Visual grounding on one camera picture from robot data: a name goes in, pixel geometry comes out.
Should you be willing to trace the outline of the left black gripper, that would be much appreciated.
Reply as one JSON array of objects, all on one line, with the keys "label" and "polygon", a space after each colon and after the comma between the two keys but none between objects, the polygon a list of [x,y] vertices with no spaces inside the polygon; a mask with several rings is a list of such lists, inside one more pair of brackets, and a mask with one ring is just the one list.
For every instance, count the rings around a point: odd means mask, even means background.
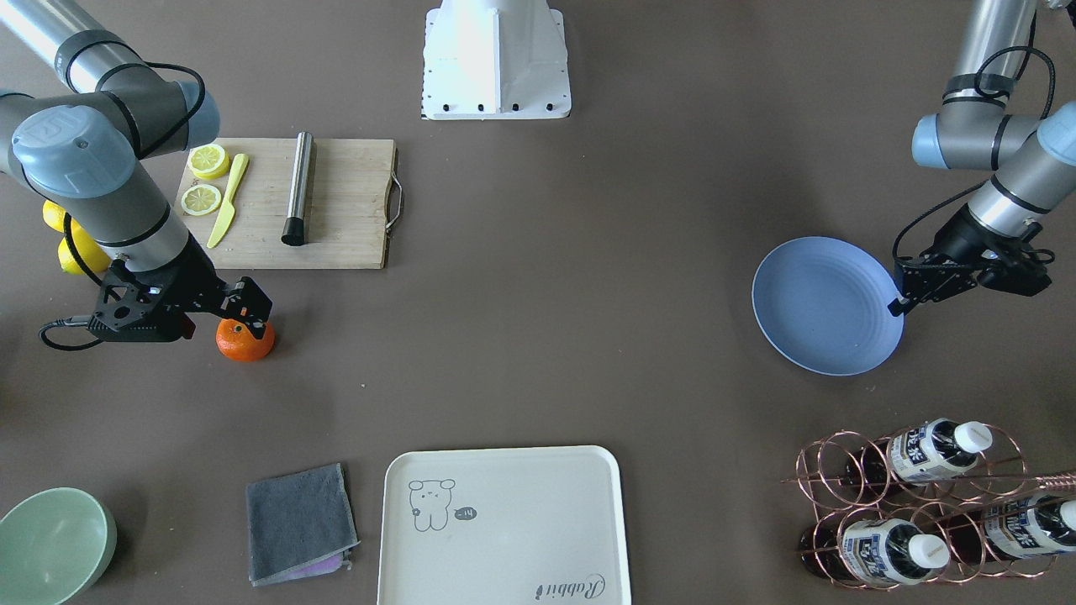
[{"label": "left black gripper", "polygon": [[942,226],[926,251],[917,257],[894,257],[894,282],[900,295],[888,302],[889,313],[895,318],[907,315],[922,302],[942,302],[980,287],[976,276],[985,268],[983,253],[990,258],[990,251],[1033,247],[1040,231],[1040,224],[1033,221],[1019,230],[1018,237],[1000,236],[985,229],[968,209],[961,209]]}]

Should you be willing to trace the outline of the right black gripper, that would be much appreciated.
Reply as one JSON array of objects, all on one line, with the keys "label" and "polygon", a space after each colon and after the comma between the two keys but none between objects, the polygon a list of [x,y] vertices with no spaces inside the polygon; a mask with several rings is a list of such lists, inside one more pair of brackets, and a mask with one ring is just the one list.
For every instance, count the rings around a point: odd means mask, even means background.
[{"label": "right black gripper", "polygon": [[272,300],[252,278],[230,285],[220,279],[203,247],[189,236],[178,257],[154,271],[130,271],[123,261],[112,261],[91,316],[119,329],[180,313],[220,313],[249,330],[266,330]]}]

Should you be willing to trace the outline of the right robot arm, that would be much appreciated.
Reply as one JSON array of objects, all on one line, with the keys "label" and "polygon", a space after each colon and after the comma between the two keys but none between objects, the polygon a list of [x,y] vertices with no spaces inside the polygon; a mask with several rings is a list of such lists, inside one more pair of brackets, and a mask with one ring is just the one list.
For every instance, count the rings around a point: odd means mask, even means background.
[{"label": "right robot arm", "polygon": [[220,280],[142,160],[215,141],[220,111],[203,80],[161,78],[73,1],[4,1],[3,24],[53,66],[69,95],[3,92],[3,174],[57,203],[110,258],[93,313],[49,322],[103,342],[172,342],[192,313],[260,338],[272,300],[250,278]]}]

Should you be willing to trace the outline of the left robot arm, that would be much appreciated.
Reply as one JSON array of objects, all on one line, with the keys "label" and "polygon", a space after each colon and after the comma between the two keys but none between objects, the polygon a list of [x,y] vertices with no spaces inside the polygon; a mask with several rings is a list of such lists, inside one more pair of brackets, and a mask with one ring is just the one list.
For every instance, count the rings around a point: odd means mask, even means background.
[{"label": "left robot arm", "polygon": [[1052,284],[1052,252],[1033,239],[1042,220],[1073,194],[1073,104],[1040,116],[1013,115],[1007,104],[1037,50],[1034,1],[976,1],[938,113],[912,135],[922,167],[988,170],[989,179],[957,195],[962,206],[918,256],[896,255],[900,316],[983,287],[1032,297]]}]

